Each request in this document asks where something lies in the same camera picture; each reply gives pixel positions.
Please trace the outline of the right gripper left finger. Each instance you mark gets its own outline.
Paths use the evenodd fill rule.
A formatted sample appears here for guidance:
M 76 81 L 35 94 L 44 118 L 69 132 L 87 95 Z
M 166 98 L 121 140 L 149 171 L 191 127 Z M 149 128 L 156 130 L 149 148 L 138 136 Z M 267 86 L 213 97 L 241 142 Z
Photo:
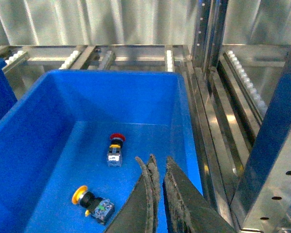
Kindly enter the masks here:
M 154 154 L 147 163 L 135 157 L 142 172 L 130 196 L 106 228 L 106 233 L 155 233 L 161 197 L 160 175 Z

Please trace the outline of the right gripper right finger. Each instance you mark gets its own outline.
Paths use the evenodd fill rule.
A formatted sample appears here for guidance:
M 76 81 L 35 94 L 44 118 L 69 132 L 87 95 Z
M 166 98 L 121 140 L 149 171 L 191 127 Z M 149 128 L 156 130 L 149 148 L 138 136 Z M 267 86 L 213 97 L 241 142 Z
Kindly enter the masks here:
M 170 156 L 166 160 L 163 194 L 169 233 L 235 232 Z

